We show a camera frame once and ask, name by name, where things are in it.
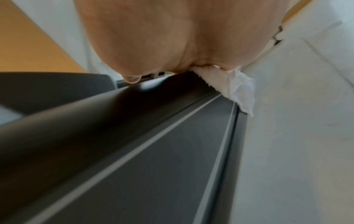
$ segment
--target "white cloth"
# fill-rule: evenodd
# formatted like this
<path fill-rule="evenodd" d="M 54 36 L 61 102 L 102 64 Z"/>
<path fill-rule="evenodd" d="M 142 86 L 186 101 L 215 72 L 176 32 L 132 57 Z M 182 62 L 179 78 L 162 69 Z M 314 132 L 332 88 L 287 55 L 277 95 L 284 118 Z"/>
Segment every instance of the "white cloth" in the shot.
<path fill-rule="evenodd" d="M 224 71 L 215 66 L 192 67 L 206 83 L 236 102 L 241 111 L 253 115 L 255 81 L 238 69 Z"/>

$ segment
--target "wooden surface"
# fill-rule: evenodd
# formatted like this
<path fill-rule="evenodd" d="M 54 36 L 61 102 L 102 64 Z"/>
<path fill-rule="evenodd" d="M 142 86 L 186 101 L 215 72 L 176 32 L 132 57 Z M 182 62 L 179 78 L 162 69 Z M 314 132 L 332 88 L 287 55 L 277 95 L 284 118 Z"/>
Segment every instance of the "wooden surface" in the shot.
<path fill-rule="evenodd" d="M 0 72 L 85 72 L 10 0 L 0 0 Z"/>

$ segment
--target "tile floor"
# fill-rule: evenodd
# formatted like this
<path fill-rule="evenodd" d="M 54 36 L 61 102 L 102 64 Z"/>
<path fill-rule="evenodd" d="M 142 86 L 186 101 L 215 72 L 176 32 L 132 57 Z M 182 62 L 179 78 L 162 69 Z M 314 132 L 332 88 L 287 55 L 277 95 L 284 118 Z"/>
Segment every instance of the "tile floor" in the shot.
<path fill-rule="evenodd" d="M 230 223 L 354 223 L 354 1 L 313 0 L 256 79 Z"/>

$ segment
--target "treadmill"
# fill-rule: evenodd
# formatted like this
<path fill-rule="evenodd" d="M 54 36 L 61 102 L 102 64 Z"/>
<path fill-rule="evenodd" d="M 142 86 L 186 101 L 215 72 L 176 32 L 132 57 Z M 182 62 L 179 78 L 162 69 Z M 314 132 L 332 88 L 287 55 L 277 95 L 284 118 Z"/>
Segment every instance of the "treadmill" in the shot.
<path fill-rule="evenodd" d="M 246 123 L 192 72 L 0 73 L 0 223 L 226 224 Z"/>

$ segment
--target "skin crease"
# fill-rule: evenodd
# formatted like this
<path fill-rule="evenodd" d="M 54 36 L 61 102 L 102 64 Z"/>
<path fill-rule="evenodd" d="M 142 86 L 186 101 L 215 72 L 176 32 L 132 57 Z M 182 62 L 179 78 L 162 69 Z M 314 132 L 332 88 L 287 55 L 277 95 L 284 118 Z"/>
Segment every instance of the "skin crease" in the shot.
<path fill-rule="evenodd" d="M 255 58 L 289 0 L 74 0 L 98 56 L 128 83 L 191 66 L 232 70 Z"/>

